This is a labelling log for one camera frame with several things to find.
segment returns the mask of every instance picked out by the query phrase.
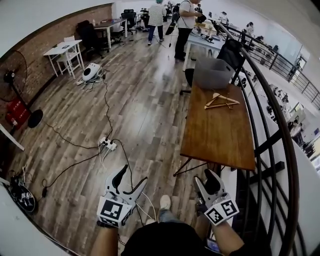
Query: metal railing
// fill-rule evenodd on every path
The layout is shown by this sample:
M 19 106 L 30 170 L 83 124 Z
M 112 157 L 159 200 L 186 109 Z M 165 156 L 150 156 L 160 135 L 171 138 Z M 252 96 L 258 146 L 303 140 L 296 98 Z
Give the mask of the metal railing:
M 234 36 L 225 28 L 223 25 L 219 25 L 217 30 L 217 35 L 219 34 L 220 30 L 222 30 L 226 36 L 225 40 L 228 39 L 234 39 Z M 274 233 L 274 227 L 275 224 L 277 225 L 277 228 L 279 230 L 280 238 L 282 239 L 282 245 L 279 252 L 279 256 L 288 256 L 292 250 L 293 255 L 297 256 L 297 247 L 295 244 L 295 234 L 296 231 L 298 231 L 298 238 L 300 241 L 301 251 L 303 256 L 307 256 L 306 253 L 306 247 L 305 242 L 302 236 L 301 229 L 298 224 L 298 215 L 299 215 L 299 175 L 298 175 L 298 167 L 297 167 L 297 161 L 296 161 L 296 155 L 294 150 L 294 145 L 290 136 L 290 132 L 288 129 L 287 122 L 285 120 L 285 117 L 281 111 L 281 108 L 279 106 L 279 103 L 273 94 L 266 78 L 263 76 L 259 68 L 257 67 L 256 63 L 253 61 L 251 57 L 251 52 L 249 49 L 246 49 L 244 47 L 241 47 L 240 53 L 243 56 L 243 63 L 242 66 L 239 67 L 235 75 L 232 79 L 232 84 L 235 83 L 236 79 L 238 78 L 239 83 L 238 86 L 242 88 L 242 93 L 244 96 L 244 100 L 246 102 L 248 115 L 250 118 L 251 128 L 252 128 L 252 135 L 253 135 L 253 142 L 254 142 L 254 148 L 255 148 L 255 157 L 256 157 L 256 170 L 257 170 L 257 215 L 256 215 L 256 222 L 255 222 L 255 230 L 254 230 L 254 240 L 257 239 L 258 232 L 259 232 L 259 223 L 261 219 L 261 207 L 262 207 L 262 194 L 264 194 L 269 207 L 270 207 L 270 222 L 269 227 L 267 231 L 267 244 L 271 244 L 271 240 Z M 275 58 L 271 63 L 270 66 L 274 66 L 276 63 Z M 268 123 L 263 111 L 263 108 L 261 106 L 260 100 L 258 98 L 258 95 L 255 91 L 255 87 L 252 83 L 251 78 L 249 77 L 247 71 L 244 69 L 243 64 L 247 61 L 252 68 L 254 74 L 256 75 L 257 79 L 259 80 L 262 89 L 264 90 L 264 93 L 269 101 L 269 105 L 271 106 L 275 120 L 276 125 L 278 126 L 278 130 L 270 136 Z M 239 73 L 243 72 L 246 76 L 246 79 L 249 83 L 249 86 L 252 90 L 252 95 L 256 101 L 257 108 L 259 110 L 259 114 L 262 120 L 264 133 L 266 137 L 266 141 L 259 145 L 258 136 L 257 136 L 257 128 L 255 124 L 255 119 L 252 112 L 252 106 L 249 103 L 249 99 L 247 96 L 247 93 L 245 91 L 244 85 L 241 82 L 241 79 L 239 77 Z M 287 198 L 286 194 L 281 188 L 281 185 L 278 183 L 276 179 L 276 164 L 275 164 L 275 157 L 274 157 L 274 151 L 273 151 L 273 145 L 278 142 L 279 140 L 282 140 L 283 143 L 283 149 L 285 154 L 285 160 L 286 160 L 286 169 L 288 173 L 288 195 L 289 198 Z M 270 160 L 270 166 L 267 166 L 266 163 L 262 160 L 261 154 L 268 150 L 268 156 Z M 271 184 L 266 178 L 262 178 L 262 167 L 265 169 L 269 169 L 271 173 Z M 249 212 L 249 192 L 250 192 L 250 173 L 248 170 L 246 170 L 246 202 L 245 202 L 245 209 L 244 209 L 244 220 L 243 220 L 243 228 L 241 235 L 244 235 L 246 225 L 248 222 L 248 212 Z M 268 189 L 270 190 L 272 197 L 270 199 L 269 194 L 267 193 L 266 189 L 263 186 L 263 181 L 266 183 Z M 283 207 L 281 205 L 281 201 L 277 197 L 277 191 L 280 192 L 283 200 L 285 201 L 287 205 L 287 216 L 283 210 Z M 285 223 L 285 232 L 283 231 L 282 225 L 280 223 L 280 219 L 277 215 L 276 209 L 279 209 L 281 213 L 281 217 Z
M 229 26 L 225 26 L 225 28 L 233 36 L 233 39 L 247 43 L 244 47 L 252 59 L 266 66 L 269 70 L 276 72 L 287 80 L 288 83 L 294 85 L 320 110 L 320 92 L 303 74 L 303 71 L 299 67 L 292 64 L 280 53 L 256 38 L 245 35 L 241 31 Z

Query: white chair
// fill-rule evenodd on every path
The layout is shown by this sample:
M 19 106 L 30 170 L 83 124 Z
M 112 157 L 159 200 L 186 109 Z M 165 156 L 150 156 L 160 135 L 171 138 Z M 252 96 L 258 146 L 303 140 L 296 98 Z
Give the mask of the white chair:
M 75 40 L 75 36 L 69 36 L 69 37 L 65 37 L 64 38 L 64 41 L 65 42 L 72 42 Z M 81 63 L 80 63 L 80 59 L 79 59 L 79 56 L 78 56 L 78 51 L 77 51 L 77 46 L 75 45 L 74 47 L 72 47 L 71 49 L 69 49 L 65 54 L 61 55 L 60 58 L 58 58 L 58 60 L 56 61 L 58 67 L 59 67 L 59 70 L 61 72 L 61 74 L 64 73 L 64 71 L 68 70 L 69 72 L 69 75 L 70 76 L 73 76 L 73 78 L 75 79 L 75 74 L 74 74 L 74 70 L 78 67 L 78 66 L 81 66 Z M 77 58 L 78 60 L 78 65 L 76 67 L 73 67 L 72 66 L 72 60 L 74 58 Z M 60 66 L 60 62 L 63 62 L 65 68 L 62 70 L 61 69 L 61 66 Z

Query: extension cord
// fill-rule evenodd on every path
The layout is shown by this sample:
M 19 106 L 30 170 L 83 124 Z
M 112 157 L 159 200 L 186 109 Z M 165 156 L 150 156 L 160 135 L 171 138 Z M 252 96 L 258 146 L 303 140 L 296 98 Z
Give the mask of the extension cord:
M 114 142 L 111 142 L 111 140 L 107 139 L 106 137 L 103 137 L 102 139 L 100 139 L 99 145 L 104 145 L 105 147 L 107 147 L 111 151 L 114 151 L 117 148 L 117 144 Z

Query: fan base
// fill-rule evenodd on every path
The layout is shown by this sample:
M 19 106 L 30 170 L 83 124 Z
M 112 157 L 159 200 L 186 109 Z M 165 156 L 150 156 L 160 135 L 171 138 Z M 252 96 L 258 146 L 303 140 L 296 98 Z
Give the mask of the fan base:
M 30 128 L 35 128 L 41 122 L 43 116 L 44 113 L 42 110 L 38 109 L 34 111 L 28 119 L 28 126 Z

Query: black pants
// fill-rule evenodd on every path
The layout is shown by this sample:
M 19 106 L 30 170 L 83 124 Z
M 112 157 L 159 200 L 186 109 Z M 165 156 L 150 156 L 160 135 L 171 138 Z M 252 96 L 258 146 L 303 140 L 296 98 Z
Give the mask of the black pants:
M 188 41 L 188 37 L 191 33 L 191 28 L 179 28 L 179 35 L 175 45 L 175 56 L 176 58 L 184 58 L 185 45 Z
M 155 32 L 155 29 L 156 27 L 155 26 L 149 26 L 150 27 L 150 30 L 149 30 L 149 42 L 152 41 L 152 38 L 154 37 L 154 32 Z M 160 39 L 163 39 L 164 38 L 164 26 L 158 26 L 158 34 L 159 34 L 159 38 Z

